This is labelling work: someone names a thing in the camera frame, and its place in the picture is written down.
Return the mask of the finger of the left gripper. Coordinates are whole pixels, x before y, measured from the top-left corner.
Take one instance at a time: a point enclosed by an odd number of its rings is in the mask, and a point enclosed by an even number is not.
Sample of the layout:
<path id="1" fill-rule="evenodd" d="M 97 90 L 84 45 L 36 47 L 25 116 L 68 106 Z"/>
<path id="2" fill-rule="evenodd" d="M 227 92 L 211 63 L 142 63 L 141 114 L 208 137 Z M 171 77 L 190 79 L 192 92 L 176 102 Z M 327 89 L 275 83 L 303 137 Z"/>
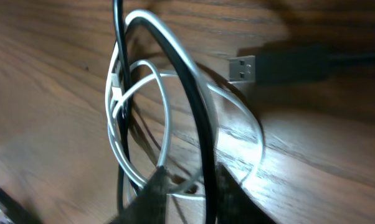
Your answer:
<path id="1" fill-rule="evenodd" d="M 0 188 L 0 210 L 14 224 L 42 224 L 39 218 L 29 213 L 2 188 Z"/>

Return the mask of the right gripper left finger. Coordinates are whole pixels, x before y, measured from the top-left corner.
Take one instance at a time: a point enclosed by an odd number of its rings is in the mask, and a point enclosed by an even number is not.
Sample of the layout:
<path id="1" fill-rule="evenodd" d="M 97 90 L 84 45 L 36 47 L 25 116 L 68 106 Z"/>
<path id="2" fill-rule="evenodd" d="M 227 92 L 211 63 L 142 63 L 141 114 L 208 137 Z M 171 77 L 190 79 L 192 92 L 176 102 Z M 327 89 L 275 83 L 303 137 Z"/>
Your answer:
<path id="1" fill-rule="evenodd" d="M 138 196 L 126 208 L 123 207 L 123 181 L 124 174 L 119 167 L 116 189 L 118 214 L 109 224 L 165 224 L 168 181 L 164 166 L 156 170 Z"/>

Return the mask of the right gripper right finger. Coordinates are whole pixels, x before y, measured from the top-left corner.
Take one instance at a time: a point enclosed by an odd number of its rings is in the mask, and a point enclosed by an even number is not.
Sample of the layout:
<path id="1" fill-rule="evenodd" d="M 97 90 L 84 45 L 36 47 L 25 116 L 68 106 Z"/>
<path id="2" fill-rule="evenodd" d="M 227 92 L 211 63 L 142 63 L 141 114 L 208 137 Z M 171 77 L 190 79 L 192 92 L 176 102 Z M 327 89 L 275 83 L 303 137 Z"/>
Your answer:
<path id="1" fill-rule="evenodd" d="M 216 165 L 219 224 L 276 224 L 240 187 L 222 163 Z"/>

